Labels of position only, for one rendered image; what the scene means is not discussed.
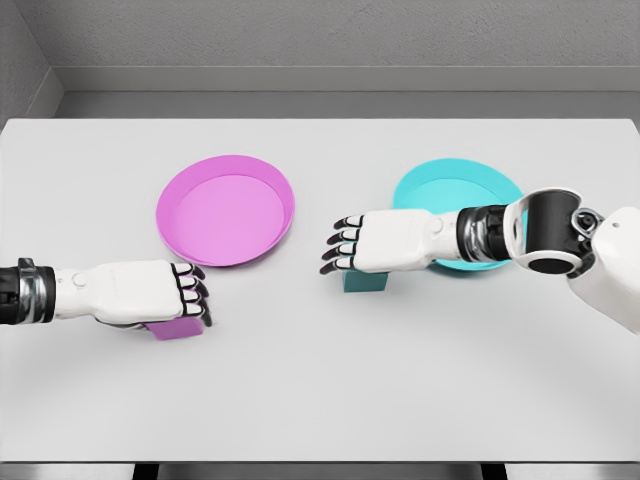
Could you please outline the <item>teal block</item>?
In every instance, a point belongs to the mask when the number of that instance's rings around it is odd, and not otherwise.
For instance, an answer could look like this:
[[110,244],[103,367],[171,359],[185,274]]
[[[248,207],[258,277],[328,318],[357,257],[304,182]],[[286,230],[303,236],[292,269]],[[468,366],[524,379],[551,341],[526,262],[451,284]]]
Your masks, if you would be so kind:
[[345,293],[380,292],[386,288],[387,273],[365,273],[356,270],[342,272]]

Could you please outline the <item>pink block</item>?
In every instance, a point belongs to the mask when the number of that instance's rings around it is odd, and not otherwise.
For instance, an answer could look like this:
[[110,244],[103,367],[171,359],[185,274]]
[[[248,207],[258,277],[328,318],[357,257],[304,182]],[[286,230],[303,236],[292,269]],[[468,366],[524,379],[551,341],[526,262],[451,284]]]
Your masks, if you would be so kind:
[[190,338],[201,335],[204,324],[199,318],[181,317],[170,321],[145,323],[144,326],[159,341]]

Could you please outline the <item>pink round plate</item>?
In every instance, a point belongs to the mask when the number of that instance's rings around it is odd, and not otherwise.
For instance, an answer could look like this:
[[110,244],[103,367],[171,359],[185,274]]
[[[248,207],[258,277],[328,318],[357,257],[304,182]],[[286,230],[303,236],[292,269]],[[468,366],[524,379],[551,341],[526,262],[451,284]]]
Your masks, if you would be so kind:
[[274,248],[294,212],[293,188],[280,170],[251,156],[222,155],[187,167],[166,185],[156,225],[179,257],[230,267]]

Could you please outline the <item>cyan round plate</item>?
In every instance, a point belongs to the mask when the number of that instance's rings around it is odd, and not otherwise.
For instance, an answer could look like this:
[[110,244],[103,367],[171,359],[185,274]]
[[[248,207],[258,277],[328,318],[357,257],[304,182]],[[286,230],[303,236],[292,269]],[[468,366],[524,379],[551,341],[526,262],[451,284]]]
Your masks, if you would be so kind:
[[506,205],[523,192],[500,171],[471,160],[444,158],[412,168],[397,184],[394,209],[426,209],[433,214],[467,207]]

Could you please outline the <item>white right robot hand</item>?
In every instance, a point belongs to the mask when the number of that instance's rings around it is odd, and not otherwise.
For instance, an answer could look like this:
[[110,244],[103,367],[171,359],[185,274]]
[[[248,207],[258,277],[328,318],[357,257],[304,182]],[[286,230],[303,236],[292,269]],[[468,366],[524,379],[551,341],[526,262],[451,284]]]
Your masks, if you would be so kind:
[[322,275],[335,271],[388,273],[425,268],[434,259],[432,237],[442,227],[420,209],[380,210],[345,217],[334,224],[322,255]]

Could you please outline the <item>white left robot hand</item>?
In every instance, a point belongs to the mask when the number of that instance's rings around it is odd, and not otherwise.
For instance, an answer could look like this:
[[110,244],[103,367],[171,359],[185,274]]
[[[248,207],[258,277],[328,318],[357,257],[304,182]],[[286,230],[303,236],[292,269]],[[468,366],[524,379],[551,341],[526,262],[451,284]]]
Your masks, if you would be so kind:
[[210,327],[203,270],[166,260],[109,263],[89,271],[91,314],[117,327],[196,318]]

